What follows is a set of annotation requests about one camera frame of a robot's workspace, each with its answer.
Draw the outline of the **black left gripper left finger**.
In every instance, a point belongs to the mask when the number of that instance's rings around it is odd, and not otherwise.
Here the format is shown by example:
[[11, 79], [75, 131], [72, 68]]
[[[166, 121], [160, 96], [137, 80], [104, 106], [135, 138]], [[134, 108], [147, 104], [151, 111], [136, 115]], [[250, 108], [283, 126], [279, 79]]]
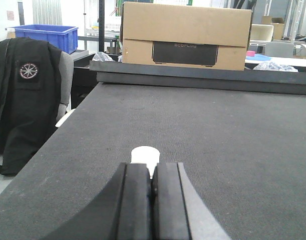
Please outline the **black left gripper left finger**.
[[104, 188], [46, 240], [150, 240], [150, 177], [145, 164], [121, 163]]

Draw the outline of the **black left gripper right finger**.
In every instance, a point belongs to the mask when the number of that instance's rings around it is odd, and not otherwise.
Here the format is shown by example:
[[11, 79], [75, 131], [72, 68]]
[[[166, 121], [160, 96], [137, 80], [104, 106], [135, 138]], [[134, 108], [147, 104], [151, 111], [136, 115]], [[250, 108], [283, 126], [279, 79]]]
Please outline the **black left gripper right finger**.
[[159, 163], [153, 177], [156, 240], [229, 240], [192, 185], [183, 163]]

